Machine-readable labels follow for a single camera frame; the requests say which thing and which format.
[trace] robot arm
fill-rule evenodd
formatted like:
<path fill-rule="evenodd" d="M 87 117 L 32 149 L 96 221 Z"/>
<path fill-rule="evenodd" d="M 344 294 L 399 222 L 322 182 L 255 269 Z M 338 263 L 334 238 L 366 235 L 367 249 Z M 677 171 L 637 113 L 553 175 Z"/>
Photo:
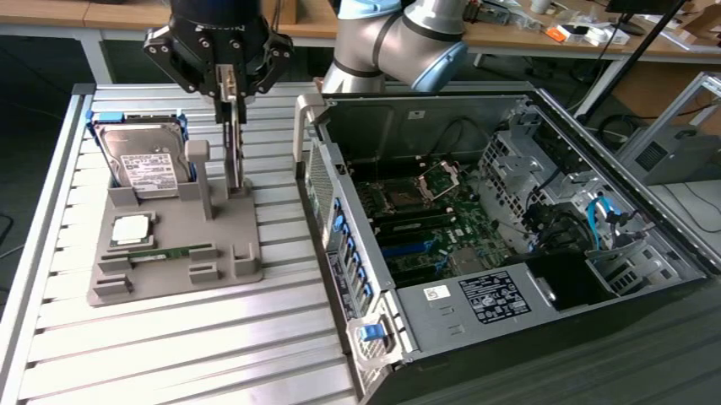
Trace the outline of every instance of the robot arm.
<path fill-rule="evenodd" d="M 240 187 L 246 102 L 268 92 L 290 66 L 292 41 L 268 26 L 260 0 L 171 0 L 170 12 L 168 25 L 148 32 L 143 50 L 184 91 L 212 98 L 228 180 Z M 252 62 L 259 67 L 251 71 Z"/>
<path fill-rule="evenodd" d="M 438 91 L 465 60 L 466 0 L 343 0 L 334 63 L 323 93 L 377 93 L 385 74 L 418 91 Z"/>

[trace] warning label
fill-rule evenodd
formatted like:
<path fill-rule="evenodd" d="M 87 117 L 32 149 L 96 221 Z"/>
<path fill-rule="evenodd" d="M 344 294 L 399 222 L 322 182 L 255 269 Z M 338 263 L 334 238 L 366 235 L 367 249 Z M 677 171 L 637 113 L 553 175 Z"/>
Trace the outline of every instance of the warning label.
<path fill-rule="evenodd" d="M 458 283 L 481 323 L 494 323 L 530 312 L 509 273 L 489 274 Z"/>
<path fill-rule="evenodd" d="M 135 191 L 158 192 L 178 188 L 170 154 L 127 154 L 120 159 Z"/>

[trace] slotted metal table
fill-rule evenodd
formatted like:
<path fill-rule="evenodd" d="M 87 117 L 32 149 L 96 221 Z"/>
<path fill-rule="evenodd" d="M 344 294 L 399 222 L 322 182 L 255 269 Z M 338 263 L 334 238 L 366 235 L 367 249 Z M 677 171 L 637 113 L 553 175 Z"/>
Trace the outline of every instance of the slotted metal table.
<path fill-rule="evenodd" d="M 212 105 L 196 94 L 175 85 L 76 87 L 0 326 L 3 405 L 356 403 L 292 175 L 295 99 L 310 92 L 311 84 L 279 84 L 248 107 L 263 281 L 92 308 L 109 172 L 85 111 L 180 109 L 191 139 L 211 143 L 210 175 L 223 151 Z"/>

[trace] hard drive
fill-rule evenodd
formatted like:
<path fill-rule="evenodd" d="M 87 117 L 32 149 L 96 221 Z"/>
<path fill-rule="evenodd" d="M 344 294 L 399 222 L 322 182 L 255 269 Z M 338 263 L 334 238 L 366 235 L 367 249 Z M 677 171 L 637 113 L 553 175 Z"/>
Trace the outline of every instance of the hard drive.
<path fill-rule="evenodd" d="M 138 198 L 178 195 L 178 184 L 195 180 L 184 157 L 186 127 L 183 115 L 89 114 L 88 129 L 103 150 L 112 186 L 131 187 Z"/>

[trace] motherboard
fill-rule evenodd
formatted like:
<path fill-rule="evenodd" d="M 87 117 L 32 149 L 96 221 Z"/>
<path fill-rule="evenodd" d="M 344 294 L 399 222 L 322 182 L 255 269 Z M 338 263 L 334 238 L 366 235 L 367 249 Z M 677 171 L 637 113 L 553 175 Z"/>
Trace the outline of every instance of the motherboard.
<path fill-rule="evenodd" d="M 399 288 L 497 268 L 514 254 L 469 173 L 446 160 L 421 165 L 421 175 L 355 183 Z"/>

